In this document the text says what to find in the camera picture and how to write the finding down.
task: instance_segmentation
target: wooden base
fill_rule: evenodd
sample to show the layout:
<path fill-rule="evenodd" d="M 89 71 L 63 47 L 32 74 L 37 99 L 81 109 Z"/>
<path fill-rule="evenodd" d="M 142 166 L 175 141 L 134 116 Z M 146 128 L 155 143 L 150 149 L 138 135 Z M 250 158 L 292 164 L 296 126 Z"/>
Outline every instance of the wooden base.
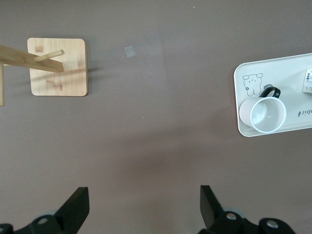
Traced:
<path fill-rule="evenodd" d="M 53 58 L 63 63 L 64 72 L 30 70 L 32 93 L 36 96 L 85 96 L 88 94 L 86 44 L 82 39 L 30 38 L 28 52 L 42 56 L 64 50 Z"/>

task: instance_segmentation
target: wooden mug stand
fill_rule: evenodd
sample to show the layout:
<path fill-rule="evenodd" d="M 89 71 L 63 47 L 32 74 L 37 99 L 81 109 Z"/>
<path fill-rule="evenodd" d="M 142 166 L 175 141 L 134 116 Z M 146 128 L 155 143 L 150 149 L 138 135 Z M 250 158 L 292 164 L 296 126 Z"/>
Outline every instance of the wooden mug stand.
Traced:
<path fill-rule="evenodd" d="M 84 40 L 30 38 L 27 45 L 28 52 L 0 45 L 0 106 L 4 105 L 3 77 L 7 65 L 29 68 L 31 91 L 36 96 L 88 94 Z"/>

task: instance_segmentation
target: mug handle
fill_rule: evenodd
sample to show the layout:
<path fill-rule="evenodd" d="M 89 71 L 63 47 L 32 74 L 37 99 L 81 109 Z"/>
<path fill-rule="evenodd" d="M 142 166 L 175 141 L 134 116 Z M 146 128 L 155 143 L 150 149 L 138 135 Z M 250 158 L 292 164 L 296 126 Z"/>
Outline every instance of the mug handle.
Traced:
<path fill-rule="evenodd" d="M 261 98 L 265 98 L 267 95 L 269 95 L 270 92 L 274 91 L 273 97 L 279 98 L 281 95 L 281 91 L 276 87 L 269 87 L 263 91 L 263 93 L 260 95 Z"/>

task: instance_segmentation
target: wooden peg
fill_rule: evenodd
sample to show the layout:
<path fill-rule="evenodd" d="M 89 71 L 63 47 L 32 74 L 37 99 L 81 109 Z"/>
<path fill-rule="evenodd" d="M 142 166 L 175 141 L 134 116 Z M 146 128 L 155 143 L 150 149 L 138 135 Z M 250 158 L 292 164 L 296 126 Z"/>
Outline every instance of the wooden peg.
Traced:
<path fill-rule="evenodd" d="M 51 59 L 51 58 L 55 58 L 57 56 L 63 55 L 65 54 L 65 52 L 63 50 L 59 50 L 59 51 L 55 51 L 46 55 L 42 55 L 42 56 L 38 56 L 36 58 L 34 58 L 34 61 L 36 62 L 40 62 L 40 61 L 44 61 L 47 59 Z"/>
<path fill-rule="evenodd" d="M 0 45 L 0 60 L 4 63 L 20 67 L 28 67 L 47 72 L 63 72 L 63 64 L 61 62 L 47 59 L 41 62 L 34 61 L 37 55 L 27 53 L 25 51 L 13 49 Z"/>
<path fill-rule="evenodd" d="M 0 106 L 4 106 L 4 68 L 2 60 L 0 60 Z"/>

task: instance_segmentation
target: white plastic tray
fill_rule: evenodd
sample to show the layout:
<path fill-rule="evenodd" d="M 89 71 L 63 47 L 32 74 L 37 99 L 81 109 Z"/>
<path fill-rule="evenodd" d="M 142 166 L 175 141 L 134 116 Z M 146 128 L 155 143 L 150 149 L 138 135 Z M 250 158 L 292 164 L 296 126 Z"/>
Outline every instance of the white plastic tray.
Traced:
<path fill-rule="evenodd" d="M 259 96 L 266 87 L 281 90 L 280 99 L 287 109 L 283 126 L 274 133 L 312 127 L 312 94 L 302 92 L 306 69 L 312 67 L 312 53 L 239 65 L 234 72 L 238 129 L 246 137 L 265 135 L 244 124 L 239 106 L 250 97 Z"/>

